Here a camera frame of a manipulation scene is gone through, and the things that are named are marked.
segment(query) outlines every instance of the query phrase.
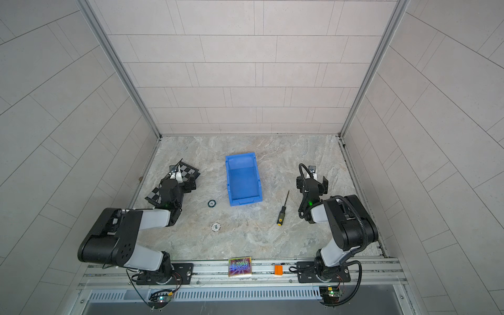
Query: small orange box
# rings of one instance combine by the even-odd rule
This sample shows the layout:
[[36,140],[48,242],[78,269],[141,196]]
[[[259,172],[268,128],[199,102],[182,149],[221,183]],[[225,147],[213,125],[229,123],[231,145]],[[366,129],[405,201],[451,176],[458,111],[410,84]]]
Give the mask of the small orange box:
[[275,265],[275,276],[283,275],[283,267],[282,265]]

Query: blue storage bin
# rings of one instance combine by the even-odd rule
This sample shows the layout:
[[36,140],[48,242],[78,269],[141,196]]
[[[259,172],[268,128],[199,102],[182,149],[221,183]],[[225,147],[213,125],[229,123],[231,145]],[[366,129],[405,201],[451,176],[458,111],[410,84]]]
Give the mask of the blue storage bin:
[[255,153],[226,156],[227,192],[231,206],[263,201]]

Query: screwdriver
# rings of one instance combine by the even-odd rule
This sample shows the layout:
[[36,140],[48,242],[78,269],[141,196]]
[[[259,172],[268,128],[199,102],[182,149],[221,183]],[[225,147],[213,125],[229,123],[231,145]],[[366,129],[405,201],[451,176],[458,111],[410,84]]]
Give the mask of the screwdriver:
[[287,192],[287,198],[285,198],[285,203],[282,206],[282,210],[280,210],[280,213],[278,214],[278,220],[277,220],[277,225],[282,226],[283,224],[283,219],[285,218],[285,205],[287,204],[287,199],[289,198],[289,192]]

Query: colorful card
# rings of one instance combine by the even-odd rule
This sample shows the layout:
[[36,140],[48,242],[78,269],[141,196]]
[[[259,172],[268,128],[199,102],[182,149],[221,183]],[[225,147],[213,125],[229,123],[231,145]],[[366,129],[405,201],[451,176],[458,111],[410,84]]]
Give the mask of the colorful card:
[[247,276],[252,274],[252,257],[229,259],[229,277]]

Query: mounting plate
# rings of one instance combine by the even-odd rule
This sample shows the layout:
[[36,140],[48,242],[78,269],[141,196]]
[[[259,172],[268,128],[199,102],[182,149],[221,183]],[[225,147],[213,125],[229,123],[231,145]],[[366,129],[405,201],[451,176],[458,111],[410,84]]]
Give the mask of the mounting plate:
[[[321,281],[319,280],[319,278],[317,278],[313,266],[314,262],[296,262],[296,268],[299,270],[311,268],[310,270],[306,270],[302,273],[297,274],[297,279],[299,283],[325,283],[325,281]],[[343,280],[342,282],[350,282],[350,274],[346,273],[344,269],[338,271],[337,274],[341,277],[341,280]],[[332,280],[327,282],[336,282],[336,281],[339,282],[339,278],[335,276]]]
[[[173,265],[173,272],[178,273],[182,277],[182,284],[189,284],[191,282],[191,277],[193,276],[194,265],[193,264],[172,264],[172,265]],[[164,283],[163,285],[177,285],[177,284],[179,284],[180,280],[177,280],[175,277],[177,277],[177,276],[174,274],[173,277],[171,277],[171,279],[167,283]],[[145,275],[139,275],[135,284],[136,285],[159,285],[155,281],[147,279],[147,277]]]

